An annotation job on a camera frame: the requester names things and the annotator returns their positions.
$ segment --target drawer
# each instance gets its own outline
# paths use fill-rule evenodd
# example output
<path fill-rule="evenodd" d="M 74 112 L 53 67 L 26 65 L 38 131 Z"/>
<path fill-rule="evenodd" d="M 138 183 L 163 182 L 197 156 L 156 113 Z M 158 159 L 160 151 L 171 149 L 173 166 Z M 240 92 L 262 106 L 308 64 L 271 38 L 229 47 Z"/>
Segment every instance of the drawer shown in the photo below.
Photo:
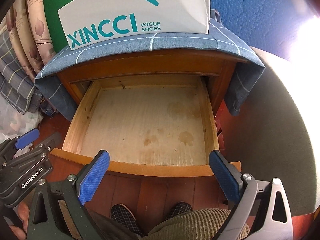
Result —
<path fill-rule="evenodd" d="M 85 164 L 101 149 L 110 154 L 111 171 L 212 175 L 208 156 L 219 144 L 203 78 L 149 74 L 93 81 L 57 155 Z"/>

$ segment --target plaid slipper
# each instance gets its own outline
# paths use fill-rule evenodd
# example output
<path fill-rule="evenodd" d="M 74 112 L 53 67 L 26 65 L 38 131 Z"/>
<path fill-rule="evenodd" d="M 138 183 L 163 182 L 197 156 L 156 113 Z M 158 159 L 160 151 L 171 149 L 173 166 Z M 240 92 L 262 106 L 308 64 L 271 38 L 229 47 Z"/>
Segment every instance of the plaid slipper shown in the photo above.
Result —
<path fill-rule="evenodd" d="M 179 202 L 173 208 L 170 209 L 169 213 L 165 216 L 164 221 L 174 218 L 175 216 L 178 216 L 185 212 L 189 212 L 191 210 L 192 210 L 192 207 L 190 204 L 186 202 Z"/>
<path fill-rule="evenodd" d="M 111 219 L 128 228 L 131 232 L 138 234 L 141 237 L 145 236 L 141 228 L 138 226 L 136 218 L 125 205 L 114 205 L 111 208 Z"/>

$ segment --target metal screw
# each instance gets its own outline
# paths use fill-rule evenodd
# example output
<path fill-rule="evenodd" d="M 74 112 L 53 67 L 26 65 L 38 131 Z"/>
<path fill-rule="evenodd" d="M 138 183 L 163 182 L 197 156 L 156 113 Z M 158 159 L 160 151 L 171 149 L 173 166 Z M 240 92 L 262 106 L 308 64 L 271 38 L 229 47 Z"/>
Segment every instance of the metal screw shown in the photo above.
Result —
<path fill-rule="evenodd" d="M 70 174 L 69 176 L 68 176 L 68 180 L 69 181 L 73 181 L 73 180 L 75 180 L 76 179 L 76 176 L 74 175 L 74 174 Z"/>
<path fill-rule="evenodd" d="M 251 176 L 249 173 L 243 174 L 242 177 L 243 177 L 245 180 L 250 180 L 250 179 L 252 179 L 252 176 Z"/>
<path fill-rule="evenodd" d="M 273 178 L 273 183 L 277 184 L 277 185 L 280 185 L 281 184 L 281 180 L 278 179 L 278 178 Z"/>
<path fill-rule="evenodd" d="M 41 179 L 38 181 L 39 185 L 43 185 L 45 183 L 45 179 Z"/>

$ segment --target blue gripper pad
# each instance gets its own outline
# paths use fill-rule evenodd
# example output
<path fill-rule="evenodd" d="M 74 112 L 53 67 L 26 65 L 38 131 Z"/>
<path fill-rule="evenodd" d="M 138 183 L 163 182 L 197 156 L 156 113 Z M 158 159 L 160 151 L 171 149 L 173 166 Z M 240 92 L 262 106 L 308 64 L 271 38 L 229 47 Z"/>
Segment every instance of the blue gripper pad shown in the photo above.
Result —
<path fill-rule="evenodd" d="M 239 184 L 227 168 L 229 165 L 232 164 L 229 164 L 218 151 L 212 151 L 209 154 L 209 166 L 223 190 L 223 193 L 228 201 L 233 201 L 237 204 L 240 201 Z"/>
<path fill-rule="evenodd" d="M 39 130 L 38 129 L 32 129 L 29 132 L 25 133 L 24 135 L 20 136 L 16 143 L 14 144 L 15 148 L 17 150 L 22 150 L 23 148 L 27 147 L 30 143 L 35 141 L 39 138 Z"/>
<path fill-rule="evenodd" d="M 103 151 L 99 159 L 93 164 L 90 171 L 84 177 L 79 186 L 79 200 L 82 205 L 92 200 L 104 174 L 110 163 L 110 156 L 107 151 Z"/>

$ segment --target blue wall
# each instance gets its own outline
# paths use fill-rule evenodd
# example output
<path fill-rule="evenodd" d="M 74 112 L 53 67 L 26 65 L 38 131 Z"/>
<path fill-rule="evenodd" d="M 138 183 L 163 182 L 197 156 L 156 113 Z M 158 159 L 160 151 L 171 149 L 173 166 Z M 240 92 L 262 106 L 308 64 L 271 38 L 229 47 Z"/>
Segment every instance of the blue wall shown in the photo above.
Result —
<path fill-rule="evenodd" d="M 248 45 L 287 60 L 299 27 L 314 15 L 308 6 L 299 10 L 292 0 L 211 0 L 211 8 Z"/>

